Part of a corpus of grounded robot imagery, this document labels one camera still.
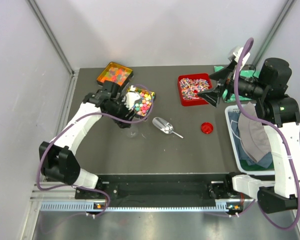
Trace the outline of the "speckled tin pastel star candies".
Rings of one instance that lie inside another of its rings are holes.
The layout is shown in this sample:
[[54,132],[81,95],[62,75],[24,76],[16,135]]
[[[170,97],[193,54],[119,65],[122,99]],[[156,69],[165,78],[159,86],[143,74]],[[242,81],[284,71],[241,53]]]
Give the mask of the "speckled tin pastel star candies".
[[155,102],[156,93],[147,90],[145,87],[138,87],[135,85],[129,86],[128,92],[136,93],[139,96],[139,99],[134,102],[133,110],[136,118],[143,119],[149,113]]

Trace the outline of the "clear glass jar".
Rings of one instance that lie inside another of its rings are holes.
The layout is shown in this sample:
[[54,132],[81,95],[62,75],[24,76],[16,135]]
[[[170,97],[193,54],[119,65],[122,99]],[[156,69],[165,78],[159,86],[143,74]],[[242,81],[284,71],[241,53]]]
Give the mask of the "clear glass jar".
[[[140,115],[136,114],[133,117],[132,121],[141,121],[143,123],[143,122],[146,122],[147,119],[148,119],[147,116],[140,116]],[[139,133],[139,124],[140,123],[132,123],[130,125],[130,128],[125,128],[124,129],[124,132],[125,132],[125,134],[128,138],[135,138],[138,135],[138,133]]]

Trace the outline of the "metal scoop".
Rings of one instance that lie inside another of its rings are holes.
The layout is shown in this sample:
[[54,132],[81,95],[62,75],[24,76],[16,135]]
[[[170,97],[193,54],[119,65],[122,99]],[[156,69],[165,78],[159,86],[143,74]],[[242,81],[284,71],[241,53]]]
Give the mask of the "metal scoop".
[[164,120],[161,117],[154,117],[152,120],[152,123],[156,128],[158,128],[165,134],[169,134],[169,135],[175,134],[176,136],[180,137],[181,139],[184,138],[182,135],[180,135],[174,131],[174,127],[171,123],[169,123],[168,121]]

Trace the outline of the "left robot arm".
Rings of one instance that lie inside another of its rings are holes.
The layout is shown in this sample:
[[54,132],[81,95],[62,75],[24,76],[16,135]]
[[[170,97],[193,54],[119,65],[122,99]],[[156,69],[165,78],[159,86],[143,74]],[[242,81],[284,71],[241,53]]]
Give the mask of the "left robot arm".
[[92,198],[99,198],[104,191],[99,177],[80,167],[76,152],[92,126],[103,116],[109,117],[120,128],[130,128],[135,112],[135,102],[140,95],[134,85],[123,94],[118,84],[106,81],[95,93],[88,93],[76,114],[66,127],[50,142],[39,147],[38,176],[45,176],[64,186],[86,188]]

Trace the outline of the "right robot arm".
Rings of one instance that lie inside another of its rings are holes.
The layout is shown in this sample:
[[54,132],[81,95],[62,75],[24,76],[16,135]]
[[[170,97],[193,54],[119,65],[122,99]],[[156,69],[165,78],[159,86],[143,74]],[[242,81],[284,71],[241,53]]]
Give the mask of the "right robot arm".
[[223,192],[229,198],[244,193],[257,200],[266,214],[286,210],[300,210],[300,112],[295,99],[285,92],[292,70],[287,61],[268,58],[258,79],[241,78],[236,72],[237,61],[209,75],[217,81],[214,89],[200,92],[199,97],[218,106],[225,90],[236,96],[256,101],[256,115],[249,114],[242,105],[237,107],[249,120],[261,123],[271,146],[275,180],[256,179],[247,174],[231,173]]

